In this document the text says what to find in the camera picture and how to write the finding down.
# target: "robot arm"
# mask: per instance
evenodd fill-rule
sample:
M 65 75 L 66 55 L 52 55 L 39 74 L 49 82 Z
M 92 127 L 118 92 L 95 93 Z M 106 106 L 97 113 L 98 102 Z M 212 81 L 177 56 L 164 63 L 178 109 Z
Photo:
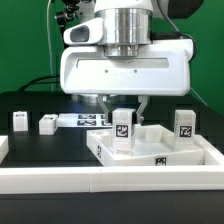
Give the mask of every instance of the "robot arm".
M 94 19 L 64 33 L 71 47 L 61 59 L 62 89 L 70 94 L 139 95 L 142 105 L 149 95 L 185 95 L 193 42 L 151 39 L 155 1 L 97 0 Z M 161 2 L 169 10 L 172 0 Z

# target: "black surface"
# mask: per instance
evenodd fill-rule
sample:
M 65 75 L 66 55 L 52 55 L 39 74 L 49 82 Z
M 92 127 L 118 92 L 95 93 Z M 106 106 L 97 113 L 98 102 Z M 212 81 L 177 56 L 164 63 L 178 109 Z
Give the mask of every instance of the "black surface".
M 1 224 L 223 224 L 223 191 L 1 195 Z
M 137 107 L 136 102 L 128 97 L 119 107 Z M 64 94 L 37 92 L 4 93 L 0 104 L 0 134 L 9 134 L 10 143 L 2 167 L 100 165 L 84 144 L 86 129 L 38 134 L 39 119 L 46 113 L 102 113 L 99 106 L 74 102 Z M 175 109 L 194 110 L 196 133 L 224 152 L 224 118 L 190 96 L 152 97 L 144 124 L 161 124 L 173 131 Z M 23 110 L 29 111 L 30 129 L 13 133 L 12 113 Z M 224 191 L 0 195 L 1 224 L 221 224 L 223 210 Z

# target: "white platform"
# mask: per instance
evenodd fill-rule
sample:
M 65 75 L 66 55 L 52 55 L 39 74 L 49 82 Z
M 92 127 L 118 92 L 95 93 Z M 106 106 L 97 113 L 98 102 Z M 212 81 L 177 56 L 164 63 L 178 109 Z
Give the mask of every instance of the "white platform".
M 223 155 L 201 136 L 195 144 L 204 149 L 204 165 L 2 168 L 0 194 L 224 190 Z M 6 136 L 0 137 L 0 152 L 3 159 Z

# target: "white plastic housing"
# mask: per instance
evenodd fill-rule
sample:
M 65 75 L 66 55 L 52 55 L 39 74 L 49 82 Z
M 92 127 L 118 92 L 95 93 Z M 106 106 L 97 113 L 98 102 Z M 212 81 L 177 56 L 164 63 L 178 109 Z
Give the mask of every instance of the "white plastic housing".
M 97 0 L 95 12 L 116 8 L 146 9 L 153 11 L 151 0 Z
M 78 29 L 82 26 L 87 26 L 89 28 L 89 40 L 86 42 L 73 42 L 70 38 L 72 30 Z M 92 19 L 78 26 L 67 29 L 64 32 L 64 42 L 70 46 L 96 44 L 100 42 L 102 38 L 103 38 L 103 19 L 102 18 Z
M 70 47 L 61 59 L 65 93 L 185 95 L 190 89 L 191 40 L 139 46 L 133 58 L 108 58 L 102 46 Z

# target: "green background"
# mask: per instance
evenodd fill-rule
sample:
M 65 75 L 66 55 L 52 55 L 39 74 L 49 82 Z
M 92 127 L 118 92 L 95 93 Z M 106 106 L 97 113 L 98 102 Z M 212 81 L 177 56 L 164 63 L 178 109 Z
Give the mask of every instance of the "green background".
M 0 92 L 14 91 L 26 82 L 50 75 L 46 11 L 48 0 L 1 0 Z M 63 10 L 61 1 L 51 4 L 51 35 L 54 73 L 59 73 L 61 36 L 54 15 Z M 224 1 L 205 0 L 188 20 L 176 20 L 184 33 L 192 35 L 198 55 L 191 62 L 191 86 L 209 107 L 224 115 Z M 154 31 L 168 31 L 163 20 L 153 21 Z M 51 90 L 51 87 L 32 87 Z

